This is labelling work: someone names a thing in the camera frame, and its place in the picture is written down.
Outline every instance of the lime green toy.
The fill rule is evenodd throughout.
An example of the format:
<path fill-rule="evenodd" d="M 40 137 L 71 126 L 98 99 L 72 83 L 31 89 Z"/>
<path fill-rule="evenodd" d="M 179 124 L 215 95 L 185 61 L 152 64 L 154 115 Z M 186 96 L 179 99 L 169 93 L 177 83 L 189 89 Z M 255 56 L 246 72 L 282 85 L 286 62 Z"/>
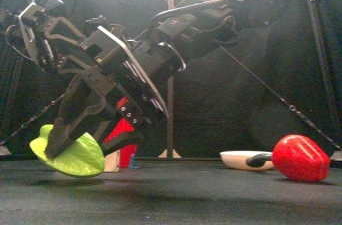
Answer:
<path fill-rule="evenodd" d="M 66 175 L 92 177 L 104 171 L 104 155 L 96 140 L 84 133 L 66 151 L 54 159 L 48 159 L 46 148 L 48 134 L 54 125 L 40 128 L 40 136 L 31 141 L 30 147 L 44 164 Z"/>

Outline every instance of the small white bowl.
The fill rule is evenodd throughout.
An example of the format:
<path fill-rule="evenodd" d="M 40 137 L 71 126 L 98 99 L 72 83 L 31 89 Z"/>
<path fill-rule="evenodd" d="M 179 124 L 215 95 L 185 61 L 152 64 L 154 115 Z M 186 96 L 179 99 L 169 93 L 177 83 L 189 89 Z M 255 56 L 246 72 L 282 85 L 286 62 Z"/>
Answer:
<path fill-rule="evenodd" d="M 221 158 L 223 163 L 229 168 L 239 169 L 239 170 L 251 170 L 251 171 L 262 171 L 274 168 L 273 161 L 266 161 L 265 165 L 261 167 L 251 167 L 246 164 L 246 160 L 250 157 L 254 157 L 259 154 L 271 154 L 271 152 L 265 151 L 223 151 L 221 152 Z"/>

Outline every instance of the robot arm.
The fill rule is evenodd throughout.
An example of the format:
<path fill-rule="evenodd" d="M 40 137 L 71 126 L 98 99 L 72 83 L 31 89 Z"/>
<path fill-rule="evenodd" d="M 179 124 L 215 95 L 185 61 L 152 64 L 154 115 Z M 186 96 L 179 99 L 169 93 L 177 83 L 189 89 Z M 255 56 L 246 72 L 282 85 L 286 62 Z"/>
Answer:
<path fill-rule="evenodd" d="M 74 75 L 50 133 L 48 158 L 58 157 L 92 127 L 103 145 L 120 118 L 144 130 L 169 117 L 161 86 L 190 59 L 234 44 L 241 28 L 277 18 L 274 7 L 285 1 L 271 1 L 202 0 L 162 12 L 152 19 L 146 40 L 135 44 L 127 41 L 123 27 L 111 26 L 103 17 L 90 21 L 98 28 L 87 37 L 64 17 L 55 16 L 59 0 L 50 0 L 48 7 L 32 2 L 19 15 L 30 57 L 42 69 L 52 66 L 59 73 Z M 103 149 L 110 153 L 122 145 Z"/>

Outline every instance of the dark background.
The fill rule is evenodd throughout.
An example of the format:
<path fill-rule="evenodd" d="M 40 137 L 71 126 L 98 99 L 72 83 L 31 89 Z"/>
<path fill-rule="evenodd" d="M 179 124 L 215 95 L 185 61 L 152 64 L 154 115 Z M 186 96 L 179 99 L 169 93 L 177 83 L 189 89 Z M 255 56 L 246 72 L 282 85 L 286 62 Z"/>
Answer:
<path fill-rule="evenodd" d="M 72 10 L 75 0 L 63 1 Z M 182 6 L 197 1 L 174 0 L 174 3 Z M 75 4 L 71 20 L 79 28 L 86 19 L 104 15 L 127 28 L 132 38 L 147 28 L 154 15 L 169 7 L 167 0 L 76 0 Z M 0 0 L 0 7 L 10 11 L 19 11 L 26 5 L 26 0 Z M 279 19 L 267 28 L 243 30 L 238 46 L 229 51 L 342 144 L 342 2 L 319 0 L 315 5 L 325 67 L 319 62 L 322 55 L 317 51 L 307 0 L 290 0 Z M 6 44 L 3 34 L 0 40 L 0 138 L 6 139 L 64 92 L 67 80 L 43 73 L 23 60 Z M 332 144 L 221 49 L 191 60 L 187 70 L 175 75 L 174 99 L 175 149 L 183 157 L 218 157 L 221 151 L 238 149 L 271 151 L 287 134 L 307 135 L 326 152 L 333 151 Z M 8 141 L 14 154 L 31 154 L 28 143 L 36 138 L 40 126 L 52 123 L 56 109 L 58 105 Z M 162 153 L 166 131 L 162 122 L 139 146 L 139 156 Z"/>

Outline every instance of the black floor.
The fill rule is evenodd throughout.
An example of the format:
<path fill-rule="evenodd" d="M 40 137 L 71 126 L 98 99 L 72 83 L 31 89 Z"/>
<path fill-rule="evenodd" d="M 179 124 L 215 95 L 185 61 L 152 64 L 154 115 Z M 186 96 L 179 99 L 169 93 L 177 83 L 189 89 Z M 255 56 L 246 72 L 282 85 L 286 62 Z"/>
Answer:
<path fill-rule="evenodd" d="M 342 224 L 342 169 L 321 183 L 219 162 L 139 162 L 91 179 L 0 161 L 0 224 Z"/>

